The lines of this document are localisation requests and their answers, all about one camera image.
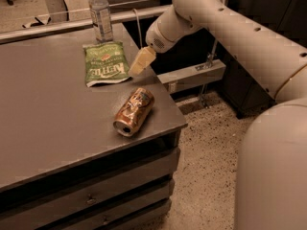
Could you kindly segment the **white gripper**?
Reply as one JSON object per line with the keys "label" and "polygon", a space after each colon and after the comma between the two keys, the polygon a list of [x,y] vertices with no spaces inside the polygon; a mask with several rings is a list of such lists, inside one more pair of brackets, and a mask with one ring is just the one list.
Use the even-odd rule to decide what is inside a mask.
{"label": "white gripper", "polygon": [[146,32],[145,41],[147,47],[141,48],[129,69],[131,77],[138,76],[146,67],[148,67],[156,58],[156,53],[166,53],[173,47],[173,43],[169,41],[160,31],[157,18]]}

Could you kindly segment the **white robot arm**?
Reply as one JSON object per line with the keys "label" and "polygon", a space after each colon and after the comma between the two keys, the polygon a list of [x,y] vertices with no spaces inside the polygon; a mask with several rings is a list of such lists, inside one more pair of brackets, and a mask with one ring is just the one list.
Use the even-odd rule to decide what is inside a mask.
{"label": "white robot arm", "polygon": [[239,149],[235,230],[307,230],[307,48],[224,0],[172,0],[148,29],[130,74],[201,28],[276,102],[250,125]]}

